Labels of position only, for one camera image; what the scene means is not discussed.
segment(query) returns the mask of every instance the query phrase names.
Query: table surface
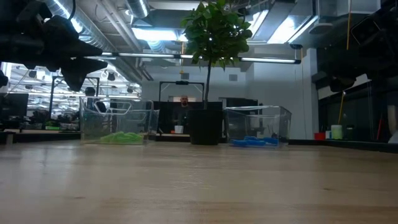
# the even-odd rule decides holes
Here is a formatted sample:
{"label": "table surface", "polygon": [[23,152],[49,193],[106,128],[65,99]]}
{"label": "table surface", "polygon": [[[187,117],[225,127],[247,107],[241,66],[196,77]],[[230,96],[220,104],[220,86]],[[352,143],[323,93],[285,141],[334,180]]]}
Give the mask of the table surface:
{"label": "table surface", "polygon": [[398,223],[398,155],[15,144],[0,150],[0,223]]}

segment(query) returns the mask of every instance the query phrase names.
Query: man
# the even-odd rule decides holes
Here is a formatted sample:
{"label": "man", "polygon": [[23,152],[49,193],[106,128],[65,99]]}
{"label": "man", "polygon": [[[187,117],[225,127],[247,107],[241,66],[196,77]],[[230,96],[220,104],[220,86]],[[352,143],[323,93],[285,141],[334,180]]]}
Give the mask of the man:
{"label": "man", "polygon": [[182,95],[180,102],[181,106],[174,108],[173,121],[176,125],[185,126],[187,124],[188,111],[192,108],[188,105],[188,96]]}

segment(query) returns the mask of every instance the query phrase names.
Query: clear plastic bin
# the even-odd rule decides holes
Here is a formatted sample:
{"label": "clear plastic bin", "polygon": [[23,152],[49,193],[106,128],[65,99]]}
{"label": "clear plastic bin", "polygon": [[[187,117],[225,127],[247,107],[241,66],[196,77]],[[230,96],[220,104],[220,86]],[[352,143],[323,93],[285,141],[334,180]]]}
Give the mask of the clear plastic bin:
{"label": "clear plastic bin", "polygon": [[292,113],[281,106],[243,106],[224,111],[232,146],[278,147],[289,140]]}
{"label": "clear plastic bin", "polygon": [[80,97],[81,140],[92,144],[148,143],[157,130],[153,102],[142,99]]}

